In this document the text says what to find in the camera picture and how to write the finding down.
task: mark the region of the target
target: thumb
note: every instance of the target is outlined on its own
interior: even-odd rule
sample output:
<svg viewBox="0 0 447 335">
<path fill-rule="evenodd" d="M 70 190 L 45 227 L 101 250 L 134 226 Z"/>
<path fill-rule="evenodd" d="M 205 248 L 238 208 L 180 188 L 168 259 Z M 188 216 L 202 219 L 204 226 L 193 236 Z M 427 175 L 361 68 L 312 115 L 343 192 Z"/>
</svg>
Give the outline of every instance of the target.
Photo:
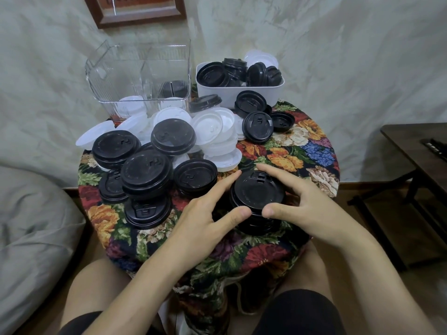
<svg viewBox="0 0 447 335">
<path fill-rule="evenodd" d="M 262 210 L 262 216 L 265 218 L 285 220 L 296 225 L 300 213 L 299 209 L 299 207 L 293 207 L 281 203 L 269 203 Z"/>
<path fill-rule="evenodd" d="M 239 223 L 245 221 L 251 216 L 251 209 L 246 206 L 234 208 L 223 218 L 213 223 L 213 227 L 217 229 L 217 233 L 224 237 L 230 230 L 236 227 Z"/>
</svg>

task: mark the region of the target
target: hand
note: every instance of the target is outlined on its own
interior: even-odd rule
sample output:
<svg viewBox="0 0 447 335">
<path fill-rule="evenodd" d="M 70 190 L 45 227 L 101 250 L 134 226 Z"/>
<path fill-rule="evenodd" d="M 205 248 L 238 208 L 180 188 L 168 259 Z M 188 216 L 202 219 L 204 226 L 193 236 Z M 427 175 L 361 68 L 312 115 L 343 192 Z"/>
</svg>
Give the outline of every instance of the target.
<svg viewBox="0 0 447 335">
<path fill-rule="evenodd" d="M 262 210 L 263 217 L 293 223 L 306 233 L 339 248 L 348 246 L 353 239 L 371 236 L 312 181 L 266 164 L 258 164 L 257 168 L 276 177 L 300 197 L 299 207 L 280 203 L 266 205 Z"/>
<path fill-rule="evenodd" d="M 214 222 L 211 213 L 225 191 L 242 174 L 237 171 L 214 185 L 204 196 L 191 200 L 183 210 L 171 235 L 160 248 L 185 273 L 202 262 L 222 238 L 236 225 L 251 216 L 249 207 L 234 208 Z"/>
</svg>

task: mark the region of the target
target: round table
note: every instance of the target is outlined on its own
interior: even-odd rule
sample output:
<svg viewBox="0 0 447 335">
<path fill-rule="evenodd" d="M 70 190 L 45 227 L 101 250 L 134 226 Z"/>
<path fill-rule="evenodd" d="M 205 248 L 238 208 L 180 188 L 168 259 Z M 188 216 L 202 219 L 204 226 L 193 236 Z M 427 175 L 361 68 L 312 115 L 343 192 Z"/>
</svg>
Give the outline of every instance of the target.
<svg viewBox="0 0 447 335">
<path fill-rule="evenodd" d="M 242 152 L 238 167 L 220 173 L 222 179 L 238 169 L 253 169 L 267 163 L 297 176 L 310 178 L 329 197 L 338 190 L 340 170 L 334 150 L 321 128 L 292 104 L 279 100 L 273 110 L 295 117 L 286 133 L 274 133 L 263 145 L 239 141 Z M 191 155 L 200 157 L 199 153 Z M 132 277 L 169 237 L 189 200 L 171 191 L 173 209 L 168 219 L 146 231 L 126 223 L 124 204 L 104 204 L 98 184 L 104 172 L 90 152 L 84 151 L 79 165 L 79 195 L 109 259 Z M 293 204 L 288 195 L 288 203 Z M 187 272 L 174 287 L 185 311 L 186 321 L 199 334 L 224 334 L 229 324 L 228 300 L 224 287 L 238 282 L 241 311 L 256 310 L 298 259 L 308 235 L 283 221 L 279 231 L 249 236 L 232 230 L 202 263 Z"/>
</svg>

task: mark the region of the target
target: wall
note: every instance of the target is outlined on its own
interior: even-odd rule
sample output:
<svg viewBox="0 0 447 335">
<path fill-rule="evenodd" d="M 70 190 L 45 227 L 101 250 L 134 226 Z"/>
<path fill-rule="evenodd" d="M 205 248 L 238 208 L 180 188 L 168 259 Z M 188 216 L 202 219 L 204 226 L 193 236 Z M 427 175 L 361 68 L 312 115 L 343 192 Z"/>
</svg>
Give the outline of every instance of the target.
<svg viewBox="0 0 447 335">
<path fill-rule="evenodd" d="M 96 29 L 83 0 L 0 0 L 0 162 L 76 185 L 76 139 L 105 113 L 85 81 L 108 37 L 190 36 L 194 59 L 278 57 L 283 98 L 337 152 L 342 181 L 387 180 L 410 165 L 386 123 L 447 120 L 447 0 L 186 0 L 188 23 Z"/>
</svg>

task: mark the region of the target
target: picture frame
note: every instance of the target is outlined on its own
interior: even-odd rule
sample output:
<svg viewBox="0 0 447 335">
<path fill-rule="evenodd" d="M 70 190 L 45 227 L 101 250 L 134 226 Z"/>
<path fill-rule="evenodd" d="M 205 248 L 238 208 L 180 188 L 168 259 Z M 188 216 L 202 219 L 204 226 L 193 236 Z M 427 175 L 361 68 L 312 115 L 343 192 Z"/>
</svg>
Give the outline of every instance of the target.
<svg viewBox="0 0 447 335">
<path fill-rule="evenodd" d="M 99 29 L 186 19 L 184 0 L 85 0 Z"/>
</svg>

